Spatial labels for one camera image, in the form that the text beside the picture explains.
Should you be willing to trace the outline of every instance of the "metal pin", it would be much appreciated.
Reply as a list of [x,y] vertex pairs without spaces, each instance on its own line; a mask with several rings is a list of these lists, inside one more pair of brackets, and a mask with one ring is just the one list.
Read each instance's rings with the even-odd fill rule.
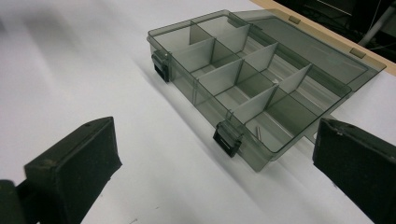
[[256,128],[257,138],[261,141],[262,140],[262,132],[260,131],[260,126]]

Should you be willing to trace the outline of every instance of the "compartment box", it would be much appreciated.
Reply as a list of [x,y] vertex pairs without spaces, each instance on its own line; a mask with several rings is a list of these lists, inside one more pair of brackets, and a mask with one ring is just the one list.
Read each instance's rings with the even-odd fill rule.
[[385,65],[349,55],[266,10],[223,10],[148,32],[154,67],[255,170],[329,116]]

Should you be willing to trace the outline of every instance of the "transparent gray storage box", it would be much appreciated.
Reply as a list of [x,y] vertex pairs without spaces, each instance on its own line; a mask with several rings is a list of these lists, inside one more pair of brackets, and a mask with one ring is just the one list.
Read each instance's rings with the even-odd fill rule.
[[215,140],[255,170],[385,65],[315,39],[266,10],[215,12],[148,32],[152,61],[216,127]]

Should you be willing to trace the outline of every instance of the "plastic organizer box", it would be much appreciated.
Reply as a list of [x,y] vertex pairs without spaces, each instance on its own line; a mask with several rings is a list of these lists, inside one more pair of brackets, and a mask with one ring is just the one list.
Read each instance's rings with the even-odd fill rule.
[[319,119],[385,68],[267,10],[215,12],[149,31],[148,42],[163,80],[255,171],[303,136],[314,142]]

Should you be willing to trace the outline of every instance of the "white table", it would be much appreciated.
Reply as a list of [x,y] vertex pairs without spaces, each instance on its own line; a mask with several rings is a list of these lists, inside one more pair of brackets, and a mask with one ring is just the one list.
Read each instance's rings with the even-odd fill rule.
[[[147,31],[246,0],[2,1],[0,179],[81,124],[113,116],[123,166],[83,223],[371,223],[299,141],[255,173],[156,74]],[[332,114],[396,145],[396,77],[381,72]]]

